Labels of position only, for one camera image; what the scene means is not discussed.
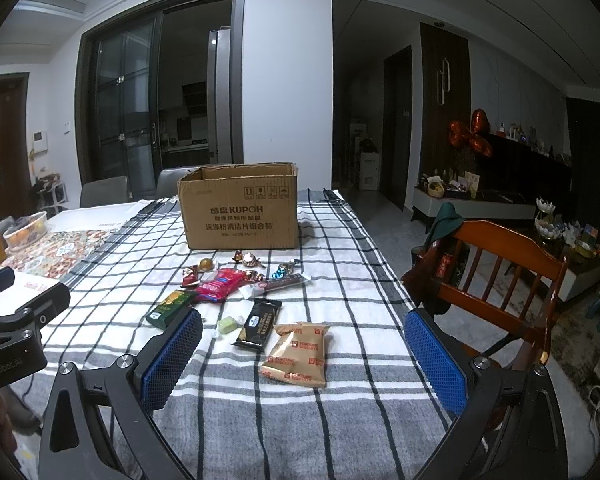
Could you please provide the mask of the green snack packet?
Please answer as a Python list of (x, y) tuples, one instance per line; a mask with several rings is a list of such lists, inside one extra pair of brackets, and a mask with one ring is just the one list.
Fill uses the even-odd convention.
[(196, 296), (196, 292), (188, 292), (187, 290), (171, 292), (165, 300), (162, 300), (160, 304), (157, 304), (145, 315), (145, 320), (149, 325), (159, 330), (166, 330), (178, 312), (193, 304)]

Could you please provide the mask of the green candy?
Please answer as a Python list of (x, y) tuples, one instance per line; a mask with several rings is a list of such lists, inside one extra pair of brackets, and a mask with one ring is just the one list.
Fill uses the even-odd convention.
[(229, 334), (231, 332), (234, 332), (234, 330), (237, 330), (237, 329), (238, 329), (238, 322), (237, 322), (236, 318), (232, 318), (231, 316), (227, 316), (226, 318), (221, 318), (219, 320), (218, 324), (216, 324), (216, 330), (221, 335)]

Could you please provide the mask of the small dark red packet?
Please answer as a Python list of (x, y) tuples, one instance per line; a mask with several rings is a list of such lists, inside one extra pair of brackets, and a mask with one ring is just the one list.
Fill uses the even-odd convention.
[(199, 284), (198, 266), (191, 266), (183, 271), (181, 286), (183, 288), (196, 287)]

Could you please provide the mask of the black cheese cracker packet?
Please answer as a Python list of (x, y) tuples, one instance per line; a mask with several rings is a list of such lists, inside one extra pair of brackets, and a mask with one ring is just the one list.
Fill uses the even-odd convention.
[(262, 351), (282, 307), (283, 304), (277, 300), (263, 298), (254, 300), (246, 322), (234, 341), (234, 346), (257, 352)]

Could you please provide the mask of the pink red snack packet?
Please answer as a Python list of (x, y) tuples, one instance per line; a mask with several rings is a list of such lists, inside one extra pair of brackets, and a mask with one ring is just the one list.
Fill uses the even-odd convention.
[(244, 281), (246, 272), (237, 269), (223, 268), (215, 273), (210, 281), (200, 283), (195, 294), (201, 300), (219, 302), (225, 300)]

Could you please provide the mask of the amber jelly cup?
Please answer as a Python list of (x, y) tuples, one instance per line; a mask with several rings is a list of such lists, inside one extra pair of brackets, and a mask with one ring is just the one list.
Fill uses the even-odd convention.
[(211, 258), (203, 258), (198, 264), (198, 271), (201, 273), (211, 272), (215, 269), (214, 262)]

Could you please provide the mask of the long brown white snack bar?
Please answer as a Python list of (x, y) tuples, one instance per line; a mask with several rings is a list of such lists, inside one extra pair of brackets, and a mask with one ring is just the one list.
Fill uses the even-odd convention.
[(289, 287), (309, 283), (311, 278), (304, 274), (288, 274), (283, 278), (272, 278), (272, 280), (257, 283), (245, 284), (238, 290), (245, 299), (254, 299), (262, 297), (270, 292), (277, 292)]

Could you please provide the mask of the tan snack packet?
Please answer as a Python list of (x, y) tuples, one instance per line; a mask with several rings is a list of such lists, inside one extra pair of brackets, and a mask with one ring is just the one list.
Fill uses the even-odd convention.
[(278, 324), (274, 330), (278, 341), (260, 366), (260, 375), (286, 384), (324, 388), (329, 326), (299, 322)]

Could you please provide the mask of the purple gold candy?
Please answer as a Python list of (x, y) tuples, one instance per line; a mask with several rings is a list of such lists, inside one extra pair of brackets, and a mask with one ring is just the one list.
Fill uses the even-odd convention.
[(249, 271), (245, 273), (245, 280), (247, 282), (262, 282), (266, 279), (266, 276), (257, 271)]

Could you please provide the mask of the red gold candy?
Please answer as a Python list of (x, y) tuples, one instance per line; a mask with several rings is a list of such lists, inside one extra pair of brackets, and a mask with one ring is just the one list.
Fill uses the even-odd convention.
[(263, 263), (253, 252), (236, 250), (236, 252), (234, 252), (233, 260), (248, 269), (263, 268)]

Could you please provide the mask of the blue gold candy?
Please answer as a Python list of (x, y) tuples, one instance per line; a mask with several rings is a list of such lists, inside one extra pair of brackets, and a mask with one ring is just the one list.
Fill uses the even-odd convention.
[(284, 263), (281, 263), (277, 270), (271, 275), (272, 280), (281, 280), (282, 278), (286, 278), (286, 276), (293, 274), (294, 269), (301, 263), (299, 259), (290, 260)]

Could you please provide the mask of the floral patterned mat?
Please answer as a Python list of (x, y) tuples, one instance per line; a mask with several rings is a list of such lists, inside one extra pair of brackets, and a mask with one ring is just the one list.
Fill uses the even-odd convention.
[(102, 246), (109, 235), (109, 231), (101, 230), (48, 232), (32, 245), (8, 256), (2, 266), (58, 280)]

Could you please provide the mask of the clear plastic food container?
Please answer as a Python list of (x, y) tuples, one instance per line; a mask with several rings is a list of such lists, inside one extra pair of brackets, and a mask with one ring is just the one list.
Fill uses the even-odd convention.
[(40, 211), (18, 219), (4, 233), (9, 252), (19, 252), (37, 242), (47, 233), (47, 212)]

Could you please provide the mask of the checkered grey white tablecloth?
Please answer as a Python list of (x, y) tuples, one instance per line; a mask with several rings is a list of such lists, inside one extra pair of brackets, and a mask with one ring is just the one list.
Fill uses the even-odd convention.
[(64, 276), (47, 364), (15, 384), (35, 414), (60, 364), (135, 354), (158, 305), (210, 261), (197, 347), (155, 421), (197, 479), (411, 479), (450, 428), (404, 338), (413, 307), (335, 192), (306, 193), (292, 249), (193, 249), (177, 200), (156, 200)]

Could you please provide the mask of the brown cardboard box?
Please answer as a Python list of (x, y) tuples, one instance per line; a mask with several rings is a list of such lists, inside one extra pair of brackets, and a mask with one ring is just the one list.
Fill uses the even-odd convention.
[(203, 166), (182, 177), (178, 202), (188, 247), (296, 248), (297, 177), (292, 162)]

